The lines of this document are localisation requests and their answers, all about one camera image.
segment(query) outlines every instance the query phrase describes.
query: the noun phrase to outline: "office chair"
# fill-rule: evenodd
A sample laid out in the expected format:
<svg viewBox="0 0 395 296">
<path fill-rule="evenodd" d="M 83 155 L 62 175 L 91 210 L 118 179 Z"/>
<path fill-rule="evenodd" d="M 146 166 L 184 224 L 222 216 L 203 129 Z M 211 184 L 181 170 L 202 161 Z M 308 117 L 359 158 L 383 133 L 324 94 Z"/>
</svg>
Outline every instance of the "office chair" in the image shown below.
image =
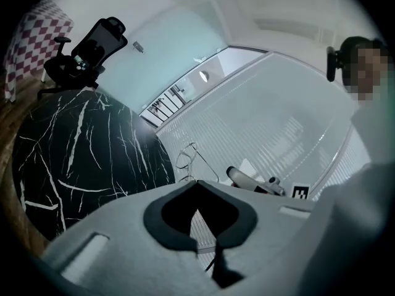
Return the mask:
<svg viewBox="0 0 395 296">
<path fill-rule="evenodd" d="M 124 48 L 128 41 L 123 36 L 126 28 L 115 17 L 101 18 L 84 39 L 72 50 L 71 55 L 63 55 L 65 43 L 70 38 L 58 36 L 60 43 L 56 57 L 44 64 L 46 73 L 60 88 L 42 89 L 37 94 L 40 100 L 43 93 L 58 93 L 68 89 L 82 89 L 96 85 L 96 80 L 105 68 L 103 62 L 115 52 Z"/>
</svg>

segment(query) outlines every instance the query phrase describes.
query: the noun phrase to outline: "red and white checkered fabric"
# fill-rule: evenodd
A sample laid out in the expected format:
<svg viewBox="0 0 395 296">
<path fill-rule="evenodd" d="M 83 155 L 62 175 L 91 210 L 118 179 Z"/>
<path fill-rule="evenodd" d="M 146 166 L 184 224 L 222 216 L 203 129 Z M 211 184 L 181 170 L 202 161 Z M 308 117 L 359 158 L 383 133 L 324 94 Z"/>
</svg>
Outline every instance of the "red and white checkered fabric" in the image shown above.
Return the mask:
<svg viewBox="0 0 395 296">
<path fill-rule="evenodd" d="M 15 101 L 17 82 L 43 69 L 45 61 L 55 57 L 59 48 L 54 38 L 67 36 L 73 26 L 52 0 L 41 0 L 23 16 L 4 59 L 6 99 Z"/>
</svg>

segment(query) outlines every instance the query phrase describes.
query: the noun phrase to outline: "black marble tabletop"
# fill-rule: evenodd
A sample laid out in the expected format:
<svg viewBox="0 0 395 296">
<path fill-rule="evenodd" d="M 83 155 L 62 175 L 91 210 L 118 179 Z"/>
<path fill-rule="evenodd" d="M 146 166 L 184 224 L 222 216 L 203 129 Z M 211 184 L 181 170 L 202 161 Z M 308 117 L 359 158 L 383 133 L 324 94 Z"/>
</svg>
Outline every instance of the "black marble tabletop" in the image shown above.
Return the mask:
<svg viewBox="0 0 395 296">
<path fill-rule="evenodd" d="M 111 200 L 175 182 L 149 125 L 91 91 L 55 94 L 27 115 L 12 171 L 27 217 L 49 240 Z"/>
</svg>

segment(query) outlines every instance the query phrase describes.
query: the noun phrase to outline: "ceiling light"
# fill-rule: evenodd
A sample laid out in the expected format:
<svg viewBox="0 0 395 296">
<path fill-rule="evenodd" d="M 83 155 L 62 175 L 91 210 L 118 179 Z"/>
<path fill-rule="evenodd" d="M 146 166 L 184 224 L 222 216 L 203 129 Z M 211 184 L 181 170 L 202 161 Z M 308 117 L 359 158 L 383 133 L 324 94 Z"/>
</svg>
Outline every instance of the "ceiling light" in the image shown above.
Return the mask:
<svg viewBox="0 0 395 296">
<path fill-rule="evenodd" d="M 199 72 L 199 74 L 202 77 L 204 82 L 208 82 L 208 80 L 210 78 L 209 73 L 207 73 L 207 72 Z"/>
</svg>

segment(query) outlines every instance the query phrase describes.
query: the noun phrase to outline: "mesh backrest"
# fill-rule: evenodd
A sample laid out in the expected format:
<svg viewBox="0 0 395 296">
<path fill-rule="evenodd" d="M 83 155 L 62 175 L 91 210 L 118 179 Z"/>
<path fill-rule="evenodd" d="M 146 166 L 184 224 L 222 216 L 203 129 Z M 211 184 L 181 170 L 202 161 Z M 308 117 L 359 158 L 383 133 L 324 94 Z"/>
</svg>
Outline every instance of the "mesh backrest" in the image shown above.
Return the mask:
<svg viewBox="0 0 395 296">
<path fill-rule="evenodd" d="M 127 45 L 128 41 L 122 35 L 124 31 L 125 26 L 118 19 L 102 18 L 73 49 L 72 57 L 79 55 L 91 68 L 95 68 Z"/>
</svg>

